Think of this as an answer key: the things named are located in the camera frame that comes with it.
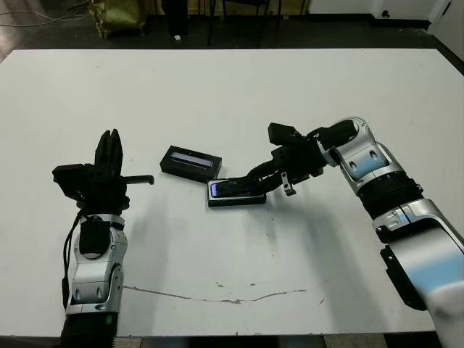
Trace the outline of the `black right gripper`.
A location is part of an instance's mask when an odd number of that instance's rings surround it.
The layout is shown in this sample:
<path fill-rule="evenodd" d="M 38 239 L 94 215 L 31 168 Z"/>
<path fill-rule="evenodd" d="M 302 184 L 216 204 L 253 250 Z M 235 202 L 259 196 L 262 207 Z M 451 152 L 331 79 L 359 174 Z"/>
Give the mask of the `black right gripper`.
<path fill-rule="evenodd" d="M 323 174 L 325 159 L 315 138 L 280 146 L 271 154 L 273 160 L 254 167 L 247 174 L 248 178 L 263 178 L 259 192 L 271 192 L 283 184 L 286 195 L 292 196 L 296 193 L 293 185 Z"/>

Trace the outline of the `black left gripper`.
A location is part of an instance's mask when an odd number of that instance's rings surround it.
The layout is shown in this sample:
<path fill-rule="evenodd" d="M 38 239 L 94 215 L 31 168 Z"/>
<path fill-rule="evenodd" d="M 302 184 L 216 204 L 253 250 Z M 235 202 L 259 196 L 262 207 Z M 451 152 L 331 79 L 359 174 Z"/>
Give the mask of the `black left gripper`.
<path fill-rule="evenodd" d="M 127 185 L 154 184 L 153 175 L 122 175 L 122 162 L 123 148 L 118 130 L 106 130 L 97 145 L 94 165 L 83 166 L 83 178 L 76 188 L 78 208 L 88 214 L 120 215 L 130 205 Z"/>

